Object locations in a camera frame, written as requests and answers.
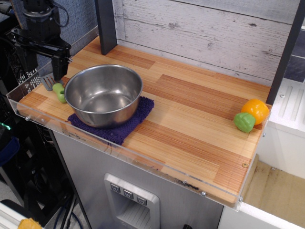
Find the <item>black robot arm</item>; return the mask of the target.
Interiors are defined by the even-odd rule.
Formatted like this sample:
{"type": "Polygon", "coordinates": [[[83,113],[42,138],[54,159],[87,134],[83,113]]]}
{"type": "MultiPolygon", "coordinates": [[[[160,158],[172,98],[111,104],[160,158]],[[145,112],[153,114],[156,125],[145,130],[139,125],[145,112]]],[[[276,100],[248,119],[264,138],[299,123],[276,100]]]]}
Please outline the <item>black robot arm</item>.
{"type": "Polygon", "coordinates": [[[66,9],[52,0],[24,0],[23,15],[26,18],[26,29],[13,29],[14,44],[25,71],[38,67],[37,55],[51,59],[55,81],[60,81],[67,74],[71,60],[71,45],[61,38],[59,8],[66,9]]]}

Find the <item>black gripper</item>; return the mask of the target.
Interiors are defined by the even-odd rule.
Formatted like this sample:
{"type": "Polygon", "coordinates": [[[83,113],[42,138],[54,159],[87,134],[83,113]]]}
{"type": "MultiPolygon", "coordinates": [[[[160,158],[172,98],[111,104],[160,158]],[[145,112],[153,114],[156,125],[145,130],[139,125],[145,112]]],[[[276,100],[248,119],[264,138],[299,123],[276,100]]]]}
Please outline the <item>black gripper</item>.
{"type": "Polygon", "coordinates": [[[61,28],[57,10],[25,10],[26,29],[13,29],[18,46],[18,56],[26,72],[38,67],[37,54],[51,57],[54,80],[60,81],[67,74],[70,48],[61,38],[61,28]]]}

